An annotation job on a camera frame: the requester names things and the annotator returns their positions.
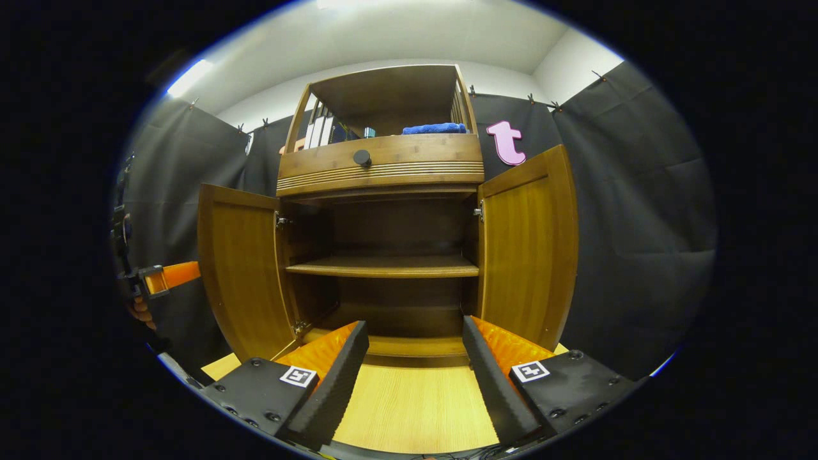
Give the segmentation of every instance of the wooden cabinet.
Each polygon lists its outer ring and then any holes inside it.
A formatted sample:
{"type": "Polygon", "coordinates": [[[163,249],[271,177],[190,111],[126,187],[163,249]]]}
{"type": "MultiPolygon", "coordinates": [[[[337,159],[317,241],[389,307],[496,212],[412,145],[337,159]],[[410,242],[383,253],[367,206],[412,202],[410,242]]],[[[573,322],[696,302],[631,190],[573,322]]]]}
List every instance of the wooden cabinet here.
{"type": "Polygon", "coordinates": [[[372,359],[463,363],[464,314],[554,350],[578,247],[564,148],[483,183],[476,123],[455,66],[370,72],[308,85],[277,197],[202,185],[202,278],[236,357],[274,359],[363,319],[372,359]],[[410,122],[462,120],[471,133],[293,151],[310,94],[355,129],[391,134],[410,122]],[[361,149],[371,154],[368,168],[352,160],[361,149]]]}

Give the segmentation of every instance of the white ceiling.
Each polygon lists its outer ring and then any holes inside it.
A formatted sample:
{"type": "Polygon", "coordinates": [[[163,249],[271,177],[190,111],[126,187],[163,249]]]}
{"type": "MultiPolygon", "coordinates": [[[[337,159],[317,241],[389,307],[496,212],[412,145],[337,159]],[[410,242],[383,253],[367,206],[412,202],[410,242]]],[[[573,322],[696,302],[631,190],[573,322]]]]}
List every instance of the white ceiling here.
{"type": "Polygon", "coordinates": [[[449,59],[532,74],[568,26],[511,0],[305,0],[237,31],[186,96],[217,114],[266,88],[341,65],[449,59]],[[319,9],[319,2],[336,6],[319,9]]]}

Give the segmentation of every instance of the ceiling light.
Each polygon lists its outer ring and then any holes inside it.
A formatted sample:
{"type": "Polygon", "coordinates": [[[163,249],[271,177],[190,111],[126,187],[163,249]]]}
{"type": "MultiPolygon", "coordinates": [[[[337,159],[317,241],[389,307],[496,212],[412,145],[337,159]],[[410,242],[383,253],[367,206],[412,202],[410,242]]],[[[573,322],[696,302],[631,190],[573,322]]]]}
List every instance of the ceiling light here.
{"type": "Polygon", "coordinates": [[[207,62],[204,59],[196,62],[187,72],[185,72],[178,80],[168,88],[168,94],[172,97],[179,97],[196,83],[202,75],[208,73],[213,63],[207,62]]]}

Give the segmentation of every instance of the door hinge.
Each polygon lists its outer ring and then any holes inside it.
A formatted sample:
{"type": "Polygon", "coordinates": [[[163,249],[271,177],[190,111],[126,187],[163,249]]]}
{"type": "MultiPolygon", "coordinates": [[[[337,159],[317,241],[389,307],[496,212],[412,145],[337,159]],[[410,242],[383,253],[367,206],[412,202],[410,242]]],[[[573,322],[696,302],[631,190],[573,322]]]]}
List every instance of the door hinge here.
{"type": "Polygon", "coordinates": [[[285,223],[293,223],[292,220],[278,214],[278,211],[275,212],[275,216],[276,216],[276,229],[281,228],[285,223]]]}
{"type": "Polygon", "coordinates": [[[305,327],[307,327],[307,323],[304,321],[296,321],[295,324],[290,327],[292,327],[293,333],[297,336],[304,330],[305,327]]]}
{"type": "Polygon", "coordinates": [[[480,207],[472,213],[472,215],[480,216],[480,222],[485,222],[486,213],[483,211],[483,200],[480,200],[480,207]]]}

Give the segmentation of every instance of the wooden floor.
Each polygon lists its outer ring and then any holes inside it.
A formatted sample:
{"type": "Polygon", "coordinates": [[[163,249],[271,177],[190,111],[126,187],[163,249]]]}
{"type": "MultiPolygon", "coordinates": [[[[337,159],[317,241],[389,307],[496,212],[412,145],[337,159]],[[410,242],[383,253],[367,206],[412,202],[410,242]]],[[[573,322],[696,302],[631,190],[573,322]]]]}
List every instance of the wooden floor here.
{"type": "Polygon", "coordinates": [[[397,453],[455,452],[495,444],[483,396],[467,366],[363,364],[333,440],[397,453]]]}

